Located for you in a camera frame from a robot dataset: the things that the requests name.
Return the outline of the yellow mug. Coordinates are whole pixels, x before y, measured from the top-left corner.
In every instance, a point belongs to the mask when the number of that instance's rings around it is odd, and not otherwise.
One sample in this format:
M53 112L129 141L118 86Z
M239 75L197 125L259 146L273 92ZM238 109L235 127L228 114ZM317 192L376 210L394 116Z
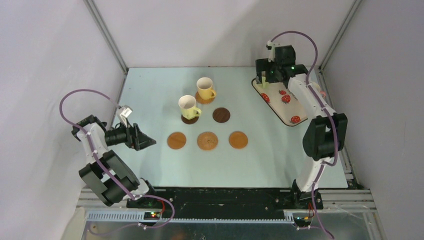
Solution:
M201 77L196 82L197 92L203 100L214 99L217 95L214 90L213 80L209 77Z

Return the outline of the dark wooden coaster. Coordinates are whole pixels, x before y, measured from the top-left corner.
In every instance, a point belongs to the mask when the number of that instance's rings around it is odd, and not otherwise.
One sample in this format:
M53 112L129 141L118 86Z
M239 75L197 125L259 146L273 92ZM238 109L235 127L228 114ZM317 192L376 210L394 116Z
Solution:
M192 124L196 123L199 120L199 117L198 116L195 116L192 119L187 119L183 115L181 115L181 120L182 120L183 123L185 123L187 125L192 125Z
M230 111L225 107L216 108L212 113L212 118L217 123L226 123L231 117Z

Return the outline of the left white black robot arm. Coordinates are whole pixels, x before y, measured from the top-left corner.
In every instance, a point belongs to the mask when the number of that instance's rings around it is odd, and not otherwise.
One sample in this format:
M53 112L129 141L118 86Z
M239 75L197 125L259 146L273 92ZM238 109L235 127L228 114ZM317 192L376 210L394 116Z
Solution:
M145 208L153 208L158 194L152 185L138 178L110 146L126 145L135 151L144 150L157 142L143 133L134 123L119 123L106 129L106 122L89 115L72 128L72 135L83 144L87 164L78 174L92 192L108 207L130 194Z

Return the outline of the green mug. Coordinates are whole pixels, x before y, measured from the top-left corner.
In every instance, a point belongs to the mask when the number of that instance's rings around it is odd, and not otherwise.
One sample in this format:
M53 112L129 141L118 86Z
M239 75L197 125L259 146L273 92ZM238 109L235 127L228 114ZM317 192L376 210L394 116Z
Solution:
M261 80L262 80L262 84L261 84L261 86L262 86L262 88L266 88L267 87L267 81L266 81L266 77L265 76L262 76L261 77Z

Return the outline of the light wooden coaster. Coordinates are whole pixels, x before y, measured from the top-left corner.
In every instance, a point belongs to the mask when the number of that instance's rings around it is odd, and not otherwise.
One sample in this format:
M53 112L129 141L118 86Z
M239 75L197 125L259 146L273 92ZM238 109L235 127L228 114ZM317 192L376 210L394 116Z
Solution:
M234 149L243 149L248 145L249 139L244 132L234 131L230 134L228 142Z
M182 132L173 132L167 138L167 145L173 150L179 150L186 145L187 138Z

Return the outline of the yellow-green mug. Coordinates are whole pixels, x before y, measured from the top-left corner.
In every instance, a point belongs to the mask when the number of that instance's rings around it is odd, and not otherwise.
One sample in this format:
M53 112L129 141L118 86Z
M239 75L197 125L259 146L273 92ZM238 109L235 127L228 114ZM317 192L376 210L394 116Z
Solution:
M202 110L197 107L196 98L192 95L184 95L178 100L178 106L181 110L182 116L191 120L199 117L202 114Z

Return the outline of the woven rattan coaster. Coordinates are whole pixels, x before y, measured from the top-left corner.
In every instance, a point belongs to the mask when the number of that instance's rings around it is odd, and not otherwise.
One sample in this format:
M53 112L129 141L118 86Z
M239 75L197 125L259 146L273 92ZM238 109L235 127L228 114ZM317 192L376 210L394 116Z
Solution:
M201 150L210 151L217 147L218 137L210 131L202 132L197 137L197 145Z
M200 96L200 94L199 94L198 91L195 93L195 96L194 97L195 97L196 101L199 104L202 104L202 105L208 105L208 104L212 103L215 100L214 97L212 97L210 99L203 99L203 98L201 98L201 96Z

